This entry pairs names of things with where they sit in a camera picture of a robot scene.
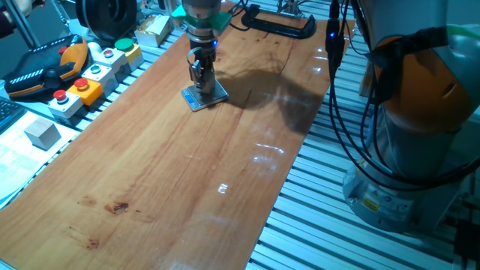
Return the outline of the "bare person hand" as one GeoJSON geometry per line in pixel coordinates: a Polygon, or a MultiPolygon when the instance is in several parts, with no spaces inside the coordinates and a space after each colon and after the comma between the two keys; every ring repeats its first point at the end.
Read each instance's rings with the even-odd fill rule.
{"type": "Polygon", "coordinates": [[[15,0],[14,2],[25,17],[35,8],[43,7],[46,3],[44,0],[15,0]]]}

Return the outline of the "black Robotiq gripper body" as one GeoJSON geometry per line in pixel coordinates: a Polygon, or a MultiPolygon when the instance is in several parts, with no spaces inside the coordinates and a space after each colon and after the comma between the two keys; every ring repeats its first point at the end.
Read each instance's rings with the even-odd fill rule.
{"type": "Polygon", "coordinates": [[[207,70],[207,58],[210,54],[215,54],[218,47],[218,40],[210,40],[209,42],[196,42],[194,40],[190,40],[190,50],[193,51],[195,55],[195,60],[189,64],[193,64],[196,60],[200,60],[202,69],[207,70]]]}

